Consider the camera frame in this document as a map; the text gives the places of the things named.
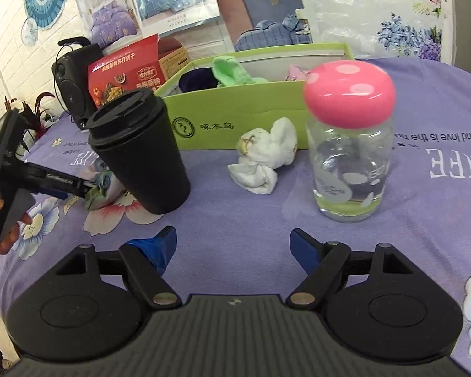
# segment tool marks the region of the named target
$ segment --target logo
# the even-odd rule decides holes
[[[140,81],[145,81],[147,79],[153,78],[157,75],[157,71],[154,67],[144,67],[138,71],[138,78]]]
[[[173,120],[173,130],[182,138],[194,137],[195,128],[193,123],[185,117],[176,117]]]
[[[237,299],[237,298],[232,299],[231,301],[229,301],[229,305],[234,306],[234,307],[236,307],[240,303],[242,303],[242,301],[240,299]]]
[[[51,179],[56,180],[56,181],[60,181],[60,182],[65,183],[65,184],[69,184],[69,185],[73,184],[73,180],[68,180],[67,178],[64,178],[64,177],[55,176],[54,174],[51,174],[51,173],[47,173],[46,177],[51,178]]]

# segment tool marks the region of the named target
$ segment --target white polka dot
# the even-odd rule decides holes
[[[368,207],[373,201],[373,192],[368,194],[368,196],[363,200],[363,202],[360,204],[361,208],[366,208]]]
[[[382,72],[383,74],[386,74],[387,75],[387,72],[385,70],[383,70],[381,67],[378,67],[377,65],[374,65],[380,72]]]
[[[360,173],[344,173],[342,177],[349,184],[363,184],[368,181],[368,177]]]
[[[319,74],[309,74],[307,77],[307,83],[313,84],[319,79]]]
[[[337,72],[340,72],[341,74],[357,74],[361,68],[356,66],[356,65],[339,65],[335,68]]]
[[[349,88],[351,93],[357,95],[369,95],[375,91],[375,88],[368,83],[357,83]]]

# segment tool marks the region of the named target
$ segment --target pink mushroom lid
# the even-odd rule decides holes
[[[382,68],[364,61],[334,61],[314,68],[304,84],[309,111],[321,122],[362,129],[385,122],[396,105],[396,90]]]

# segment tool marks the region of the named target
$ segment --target red snack box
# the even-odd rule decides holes
[[[175,39],[149,36],[89,65],[89,92],[100,108],[128,90],[155,91],[188,62]]]

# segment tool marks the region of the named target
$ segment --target floral bedsheet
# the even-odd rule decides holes
[[[463,309],[452,357],[471,372],[471,74],[422,59],[374,63],[391,75],[398,92],[390,175],[377,214],[349,225],[323,216],[307,152],[279,169],[274,192],[263,196],[231,180],[227,165],[237,161],[235,151],[185,151],[191,195],[162,217],[144,211],[130,194],[94,213],[81,200],[37,195],[33,224],[0,257],[0,314],[77,245],[114,250],[166,225],[176,228],[178,246],[163,278],[182,299],[190,293],[287,296],[305,277],[289,251],[290,232],[302,228],[355,250],[373,250],[380,242],[400,249]],[[63,117],[28,161],[76,174],[96,158],[87,138]]]

